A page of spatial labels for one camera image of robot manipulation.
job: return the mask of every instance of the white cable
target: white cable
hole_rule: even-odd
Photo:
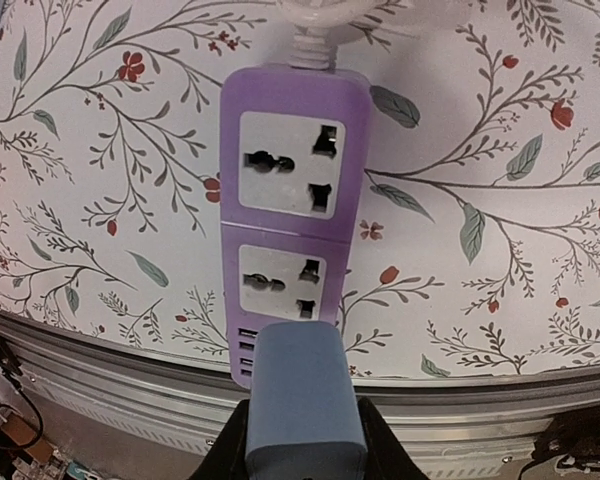
[[[311,0],[310,5],[302,5],[298,0],[276,0],[282,16],[301,27],[293,37],[294,52],[289,60],[292,67],[327,70],[331,60],[327,45],[329,29],[352,22],[384,3],[384,0],[329,1]]]

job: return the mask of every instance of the floral wallpaper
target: floral wallpaper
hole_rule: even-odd
[[[600,0],[445,5],[333,33],[377,107],[351,375],[598,365]],[[269,0],[7,0],[0,309],[228,370],[219,93],[290,37]]]

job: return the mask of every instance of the power strip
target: power strip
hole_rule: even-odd
[[[275,65],[225,82],[222,254],[233,379],[249,388],[258,332],[335,324],[369,148],[370,85]]]

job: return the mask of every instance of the metal shelf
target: metal shelf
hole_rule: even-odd
[[[247,392],[229,375],[10,318],[0,335],[23,362],[24,385],[115,428],[204,454]],[[556,413],[600,404],[600,367],[530,377],[358,386],[431,478],[487,478],[527,458]]]

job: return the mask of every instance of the socket hole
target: socket hole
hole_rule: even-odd
[[[255,330],[248,330],[246,328],[239,328],[238,335],[240,335],[241,337],[256,338],[258,332],[256,332]]]
[[[313,300],[297,300],[296,304],[300,309],[300,318],[313,318],[313,309],[316,307],[316,302]]]
[[[272,278],[269,280],[266,276],[261,273],[253,273],[251,275],[243,275],[242,283],[254,290],[263,291],[270,288],[272,292],[282,292],[287,286],[282,280]]]
[[[275,159],[273,155],[264,150],[259,150],[256,153],[247,153],[244,156],[244,165],[260,173],[269,173],[274,168],[280,173],[290,173],[296,168],[295,162],[289,157],[278,157],[278,159]]]
[[[331,185],[314,185],[312,183],[309,184],[309,192],[311,193],[311,198],[313,199],[313,206],[311,210],[314,212],[326,212],[327,205],[329,204],[329,195],[333,189]]]
[[[319,270],[320,262],[318,260],[307,260],[298,279],[317,284],[320,281]]]
[[[323,155],[333,159],[338,151],[336,150],[336,134],[338,129],[328,125],[322,125],[320,135],[313,146],[314,155]]]

